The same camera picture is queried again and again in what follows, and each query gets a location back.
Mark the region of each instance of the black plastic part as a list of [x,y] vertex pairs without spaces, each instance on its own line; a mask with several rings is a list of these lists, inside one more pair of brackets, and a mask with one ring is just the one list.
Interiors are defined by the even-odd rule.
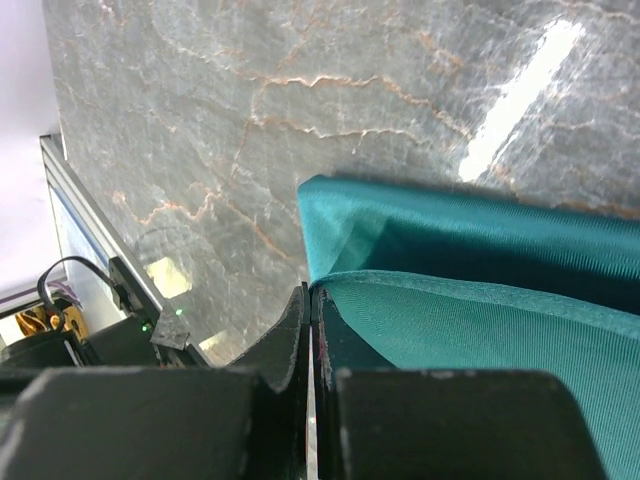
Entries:
[[158,349],[167,365],[181,368],[209,366],[193,345],[187,345],[184,350],[176,350],[161,345],[155,345],[155,348]]
[[90,335],[84,348],[94,365],[158,366],[151,333],[133,316]]
[[155,325],[160,318],[160,311],[120,257],[109,259],[109,277],[114,283],[112,295],[118,308],[127,313],[146,317],[152,325]]
[[0,402],[15,400],[40,372],[39,369],[0,368]]
[[340,446],[335,444],[330,432],[331,419],[337,415],[333,402],[334,372],[341,367],[390,370],[394,366],[345,323],[331,295],[322,287],[315,287],[311,293],[311,329],[318,476],[328,480],[337,475],[335,465],[339,461],[333,457],[340,453]]
[[75,350],[72,342],[72,332],[42,332],[5,347],[0,362],[5,368],[73,367],[75,362],[69,353],[69,349]]
[[3,478],[281,478],[260,449],[282,446],[255,421],[273,397],[247,372],[48,371],[14,406]]
[[540,372],[337,374],[340,479],[606,478],[580,409]]
[[[0,475],[306,478],[308,338],[303,285],[276,326],[227,369],[47,370],[13,409]],[[51,438],[64,450],[51,448]]]
[[307,478],[309,313],[309,291],[303,283],[293,290],[278,323],[232,364],[257,371],[277,394],[270,413],[256,421],[263,431],[272,432],[272,442],[288,446],[261,451],[265,457],[282,456],[278,478]]

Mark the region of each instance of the teal cloth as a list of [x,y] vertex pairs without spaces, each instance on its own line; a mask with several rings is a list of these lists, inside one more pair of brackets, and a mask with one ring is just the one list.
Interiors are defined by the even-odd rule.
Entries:
[[400,368],[525,368],[573,392],[611,478],[640,478],[640,224],[315,177],[309,268]]

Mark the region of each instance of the wire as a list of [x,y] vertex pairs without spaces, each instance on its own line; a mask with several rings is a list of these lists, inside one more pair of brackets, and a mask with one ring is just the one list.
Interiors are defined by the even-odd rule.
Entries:
[[[60,287],[60,286],[63,286],[63,284],[60,282],[51,282],[49,284],[49,287],[52,287],[52,286]],[[73,294],[73,292],[71,291],[71,289],[69,289],[69,287],[67,287],[66,285],[64,285],[64,287],[66,291],[70,292],[70,294]],[[70,306],[74,307],[78,312],[82,308],[80,301],[75,297],[75,295],[71,297],[66,293],[63,293],[59,290],[55,290],[53,291],[51,296],[54,299],[54,303],[58,302],[59,300],[64,300]],[[33,302],[33,304],[29,304],[23,307],[22,311],[14,313],[16,322],[18,323],[18,326],[20,327],[20,330],[22,331],[25,337],[30,337],[32,335],[36,335],[38,333],[42,333],[47,330],[50,330],[49,324],[53,322],[47,318],[47,313],[45,312],[44,307],[39,306],[41,304],[42,304],[42,300],[38,300]],[[63,307],[63,310],[65,311],[65,313],[67,312],[67,308],[68,307]]]
[[[58,323],[58,325],[55,328],[57,332],[62,331],[62,329],[65,326],[65,323],[66,323],[65,313],[62,310],[60,310],[51,299],[51,296],[49,295],[49,290],[47,289],[47,277],[53,271],[54,268],[56,268],[61,263],[64,263],[67,261],[76,261],[81,263],[82,265],[87,267],[89,270],[91,270],[93,273],[95,273],[100,280],[102,280],[104,283],[107,284],[107,286],[109,286],[109,288],[115,288],[115,283],[113,282],[113,280],[111,280],[107,276],[107,274],[104,273],[102,270],[100,270],[100,268],[98,268],[95,264],[93,264],[92,262],[90,262],[84,257],[71,255],[69,257],[61,258],[60,260],[55,262],[53,265],[51,265],[42,275],[40,275],[40,278],[38,279],[37,290],[38,290],[38,296],[40,297],[40,300],[42,300],[42,303],[44,303],[45,308],[47,310],[53,311],[60,319],[60,323]],[[52,328],[51,323],[49,321],[47,321],[47,323],[49,323],[49,328]]]

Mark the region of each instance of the black cable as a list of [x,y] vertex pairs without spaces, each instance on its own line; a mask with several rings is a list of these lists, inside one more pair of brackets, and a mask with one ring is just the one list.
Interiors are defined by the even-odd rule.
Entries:
[[[69,295],[66,295],[65,293],[62,293],[58,290],[53,292],[53,297],[54,299],[59,299],[62,298],[63,300],[68,301],[69,303],[71,303],[72,305],[75,305],[76,307],[80,308],[82,307],[82,304],[80,303],[80,301],[78,301],[77,299],[74,299],[72,297],[70,297]],[[33,307],[37,307],[38,305],[42,304],[42,300],[40,298],[38,298],[38,300],[34,300],[32,302],[28,302],[28,303],[24,303],[22,305],[18,305],[16,307],[13,307],[9,310],[3,310],[2,311],[2,316],[3,317],[12,317],[17,313],[20,312],[24,312],[25,310],[30,310]]]
[[45,309],[51,310],[55,312],[56,315],[58,315],[58,318],[60,319],[60,323],[58,323],[58,326],[56,327],[56,331],[58,332],[62,331],[62,329],[64,328],[65,314],[62,310],[56,307],[55,303],[53,302],[53,300],[49,295],[49,291],[47,290],[47,277],[53,271],[54,268],[56,268],[58,265],[68,260],[73,260],[81,263],[82,265],[87,267],[89,270],[91,270],[93,273],[95,273],[98,276],[98,278],[100,278],[100,280],[106,283],[110,288],[115,287],[115,283],[107,276],[106,273],[104,273],[102,270],[100,270],[100,268],[98,268],[95,264],[91,263],[89,260],[87,260],[84,257],[72,255],[69,257],[61,258],[56,263],[51,265],[42,275],[40,275],[40,278],[38,279],[37,290],[38,290],[38,296],[40,297],[40,300],[42,300],[42,303],[44,303]]

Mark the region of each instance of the gray marble surface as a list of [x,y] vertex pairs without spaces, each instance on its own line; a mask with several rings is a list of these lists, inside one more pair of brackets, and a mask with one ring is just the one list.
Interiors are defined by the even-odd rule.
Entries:
[[640,218],[635,1],[44,4],[68,160],[216,363],[307,278],[315,174]]

